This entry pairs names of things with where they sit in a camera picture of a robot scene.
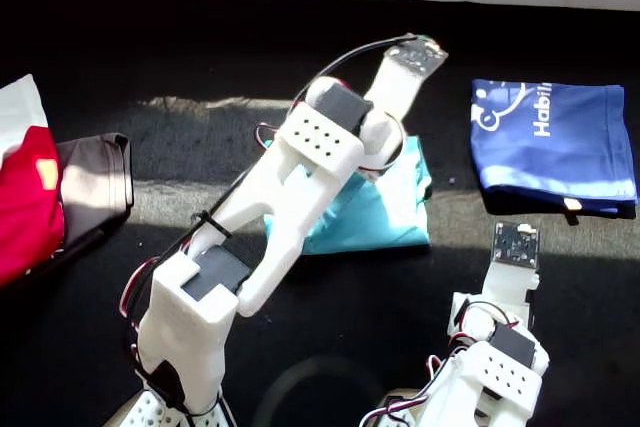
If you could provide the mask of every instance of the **black wire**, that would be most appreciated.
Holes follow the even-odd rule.
[[[416,40],[418,38],[419,38],[418,35],[405,34],[405,35],[401,35],[399,37],[391,37],[389,39],[377,40],[375,42],[371,42],[370,44],[361,45],[360,47],[356,47],[355,49],[350,50],[349,52],[347,52],[345,54],[342,54],[336,60],[334,60],[329,65],[327,65],[325,68],[323,68],[320,72],[318,72],[309,82],[307,82],[307,85],[305,85],[300,90],[300,92],[298,92],[296,94],[296,96],[293,98],[293,102],[291,102],[291,106],[289,107],[289,110],[287,111],[287,115],[291,114],[291,111],[295,108],[296,104],[298,102],[300,102],[300,100],[302,100],[302,96],[304,95],[304,93],[307,91],[307,89],[311,86],[311,84],[318,77],[322,77],[323,75],[327,75],[332,70],[334,70],[336,67],[338,67],[340,64],[343,64],[347,60],[349,60],[349,59],[351,59],[351,58],[353,58],[353,57],[355,57],[357,55],[360,55],[360,54],[362,54],[364,52],[367,52],[369,50],[378,49],[378,48],[381,48],[381,47],[390,47],[390,46],[396,45],[396,44],[398,44],[400,42],[407,42],[407,41],[410,41],[410,40]]]
[[[484,305],[489,305],[489,306],[493,307],[498,312],[500,312],[500,315],[502,315],[502,317],[504,317],[504,320],[507,322],[507,324],[511,323],[511,320],[509,320],[509,317],[507,316],[507,313],[504,310],[502,310],[496,304],[493,304],[491,302],[487,302],[486,300],[474,300],[473,302],[469,302],[467,304],[467,307],[464,309],[463,313],[466,313],[467,310],[469,310],[469,307],[471,307],[472,305],[477,305],[477,304],[484,304]]]

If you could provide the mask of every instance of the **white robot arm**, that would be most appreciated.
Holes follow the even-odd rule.
[[[152,269],[134,274],[121,312],[138,334],[131,344],[136,371],[156,395],[146,393],[123,426],[160,419],[166,427],[209,425],[213,415],[220,426],[232,423],[219,393],[235,314],[251,316],[262,307],[300,256],[305,235],[354,172],[375,176],[390,165],[405,139],[402,118],[423,81],[447,57],[431,39],[414,35],[360,50],[379,46],[390,48],[364,97],[324,77],[337,62],[324,69],[254,166],[202,214],[183,242],[152,262]],[[224,241],[264,214],[272,215],[273,227],[264,257],[251,270]],[[151,272],[149,307],[138,326],[131,287]]]
[[[134,274],[121,312],[137,332],[132,357],[147,391],[123,427],[235,425],[221,382],[236,313],[251,316],[262,307],[299,257],[307,232],[354,172],[375,178],[390,165],[405,139],[402,118],[447,56],[420,36],[365,48],[381,45],[390,48],[364,97],[325,77],[330,69],[324,69],[253,167],[185,237]],[[250,269],[224,244],[264,214],[272,215],[271,235],[262,260]],[[538,285],[538,233],[527,225],[496,229],[482,293],[454,294],[451,355],[418,395],[370,412],[361,427],[516,427],[531,417],[549,363],[528,330],[527,293]],[[133,307],[140,289],[132,286],[151,275],[149,307],[137,325]],[[410,407],[418,409],[412,410],[412,423],[397,423],[394,414]]]
[[[430,357],[429,383],[414,397],[370,412],[361,427],[526,425],[549,366],[529,331],[538,245],[539,232],[530,225],[496,224],[482,293],[453,294],[451,354],[435,372]]]

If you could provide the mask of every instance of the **dark gray fabric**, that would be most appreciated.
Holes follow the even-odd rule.
[[[57,145],[65,218],[64,246],[104,223],[126,216],[133,205],[131,149],[122,134],[84,137]]]

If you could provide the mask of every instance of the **red wire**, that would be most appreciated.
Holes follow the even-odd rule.
[[[127,285],[124,286],[124,290],[122,291],[122,296],[120,297],[120,304],[118,305],[118,310],[120,311],[120,315],[122,315],[125,319],[127,318],[127,305],[129,304],[129,298],[131,297],[131,292],[133,290],[133,286],[138,281],[138,278],[144,272],[144,269],[147,268],[149,264],[158,260],[159,257],[151,257],[150,259],[145,260],[140,266],[131,274],[129,280],[127,281]]]

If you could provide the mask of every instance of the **black mat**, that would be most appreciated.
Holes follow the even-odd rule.
[[[420,386],[425,357],[445,352],[451,293],[481,288],[499,218],[486,213],[471,168],[473,77],[620,83],[640,145],[635,13],[393,0],[0,2],[0,84],[33,73],[59,141],[129,135],[136,179],[131,219],[112,239],[2,296],[2,425],[100,425],[139,388],[120,347],[126,279],[259,155],[253,125],[277,123],[282,100],[347,48],[414,31],[451,54],[406,120],[434,176],[433,246],[301,259],[229,338],[224,387],[241,426],[281,374],[310,358],[319,374],[286,397],[274,425],[357,425],[383,391]],[[339,75],[364,89],[378,59]],[[552,367],[531,425],[637,423],[638,223],[511,219],[543,232],[535,333]],[[256,226],[247,237],[261,242]]]

